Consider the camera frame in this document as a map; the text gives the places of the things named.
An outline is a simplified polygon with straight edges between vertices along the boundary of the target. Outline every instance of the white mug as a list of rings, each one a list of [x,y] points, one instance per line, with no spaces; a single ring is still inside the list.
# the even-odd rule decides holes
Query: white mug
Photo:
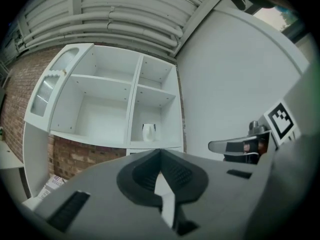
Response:
[[[142,125],[142,137],[144,142],[153,142],[156,139],[156,125],[144,123]]]

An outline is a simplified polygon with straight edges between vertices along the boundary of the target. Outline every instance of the black vent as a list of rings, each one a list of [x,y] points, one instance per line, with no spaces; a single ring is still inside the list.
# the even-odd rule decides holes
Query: black vent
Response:
[[[75,192],[64,204],[53,214],[48,223],[61,232],[65,232],[71,222],[75,219],[90,195],[84,192]]]

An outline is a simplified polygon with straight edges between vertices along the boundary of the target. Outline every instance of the ceiling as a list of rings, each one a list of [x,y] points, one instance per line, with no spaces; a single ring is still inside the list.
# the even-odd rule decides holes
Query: ceiling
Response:
[[[107,43],[174,59],[220,0],[29,0],[2,44],[7,64],[25,51]]]

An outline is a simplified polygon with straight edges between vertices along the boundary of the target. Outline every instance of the white shelving unit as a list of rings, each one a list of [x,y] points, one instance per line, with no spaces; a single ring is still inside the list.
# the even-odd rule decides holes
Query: white shelving unit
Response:
[[[127,150],[184,146],[176,67],[90,43],[66,45],[58,53],[33,90],[24,120],[23,160],[32,197],[49,178],[49,133]],[[143,124],[156,124],[155,141],[143,141]]]

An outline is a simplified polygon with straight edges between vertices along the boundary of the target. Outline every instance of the white wall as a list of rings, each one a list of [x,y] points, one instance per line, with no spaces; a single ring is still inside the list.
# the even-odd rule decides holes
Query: white wall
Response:
[[[259,119],[300,78],[273,41],[220,11],[197,29],[177,63],[187,153],[218,160],[223,155],[210,152],[208,142],[246,136],[249,122]]]
[[[318,55],[318,47],[313,36],[309,33],[295,44],[311,63]]]

